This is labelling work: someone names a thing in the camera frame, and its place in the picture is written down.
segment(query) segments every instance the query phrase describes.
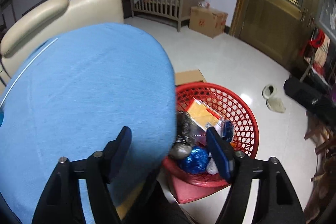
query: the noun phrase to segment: wooden door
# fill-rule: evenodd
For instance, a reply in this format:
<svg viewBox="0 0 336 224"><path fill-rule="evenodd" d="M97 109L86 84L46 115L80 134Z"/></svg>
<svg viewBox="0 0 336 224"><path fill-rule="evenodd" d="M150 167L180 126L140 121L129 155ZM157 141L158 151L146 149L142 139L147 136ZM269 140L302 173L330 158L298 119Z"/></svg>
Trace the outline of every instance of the wooden door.
<svg viewBox="0 0 336 224"><path fill-rule="evenodd" d="M239 38L290 70L311 35L313 0L249 0Z"/></svg>

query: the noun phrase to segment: metal bolt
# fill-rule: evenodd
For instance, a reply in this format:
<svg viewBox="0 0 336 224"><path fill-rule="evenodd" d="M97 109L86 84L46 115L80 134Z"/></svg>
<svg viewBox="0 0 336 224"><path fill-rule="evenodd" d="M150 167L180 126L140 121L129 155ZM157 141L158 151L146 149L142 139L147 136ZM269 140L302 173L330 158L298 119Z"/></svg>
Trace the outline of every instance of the metal bolt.
<svg viewBox="0 0 336 224"><path fill-rule="evenodd" d="M95 158L100 158L101 156L103 156L103 152L102 151L96 151L95 153L93 153L93 156Z"/></svg>
<svg viewBox="0 0 336 224"><path fill-rule="evenodd" d="M67 161L67 159L68 159L67 157L60 157L59 160L58 160L58 162L60 164L63 164L63 163L65 163Z"/></svg>
<svg viewBox="0 0 336 224"><path fill-rule="evenodd" d="M243 151L236 151L236 156L238 158L244 158L245 157L245 153Z"/></svg>
<svg viewBox="0 0 336 224"><path fill-rule="evenodd" d="M279 160L276 157L271 157L270 160L274 164L277 164L279 162Z"/></svg>

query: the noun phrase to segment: white floor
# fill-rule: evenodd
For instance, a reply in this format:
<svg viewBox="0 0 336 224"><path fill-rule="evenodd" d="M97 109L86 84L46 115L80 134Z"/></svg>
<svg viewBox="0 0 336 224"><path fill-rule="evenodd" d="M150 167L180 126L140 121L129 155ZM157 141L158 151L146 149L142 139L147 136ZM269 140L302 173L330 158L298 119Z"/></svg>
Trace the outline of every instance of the white floor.
<svg viewBox="0 0 336 224"><path fill-rule="evenodd" d="M126 24L140 28L162 45L175 72L199 69L207 82L222 85L238 95L250 97L249 105L259 128L259 149L256 158L277 157L285 168L304 208L312 190L310 178L316 171L315 145L303 136L307 129L305 109L287 97L283 84L289 73L279 64L248 44L222 34L209 38L188 27L176 28L142 18L128 18ZM261 95L272 83L286 107L284 114L270 111ZM229 188L209 197L183 205L200 224L215 223ZM251 223L258 181L254 180L244 223Z"/></svg>

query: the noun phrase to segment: cardboard box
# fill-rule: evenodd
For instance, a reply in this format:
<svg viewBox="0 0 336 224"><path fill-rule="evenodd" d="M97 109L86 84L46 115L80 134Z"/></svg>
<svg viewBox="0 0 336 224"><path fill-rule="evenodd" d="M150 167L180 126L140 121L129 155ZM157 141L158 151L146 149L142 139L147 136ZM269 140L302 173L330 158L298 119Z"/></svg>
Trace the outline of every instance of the cardboard box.
<svg viewBox="0 0 336 224"><path fill-rule="evenodd" d="M227 13L212 8L191 7L189 29L208 37L224 32Z"/></svg>
<svg viewBox="0 0 336 224"><path fill-rule="evenodd" d="M175 73L175 85L183 85L192 82L206 83L204 76L198 69Z"/></svg>

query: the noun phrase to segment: blue fabric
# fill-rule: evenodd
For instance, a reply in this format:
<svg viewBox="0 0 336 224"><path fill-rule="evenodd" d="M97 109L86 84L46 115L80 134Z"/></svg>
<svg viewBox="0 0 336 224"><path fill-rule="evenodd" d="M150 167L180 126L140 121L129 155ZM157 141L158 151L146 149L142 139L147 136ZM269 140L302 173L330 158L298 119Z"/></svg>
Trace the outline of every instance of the blue fabric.
<svg viewBox="0 0 336 224"><path fill-rule="evenodd" d="M54 38L24 62L8 84ZM120 205L157 167L175 139L175 85L169 58L149 34L105 23L58 36L18 79L0 127L0 192L23 224L31 223L57 160L87 158L123 126L132 143L109 186ZM80 181L87 223L93 223Z"/></svg>

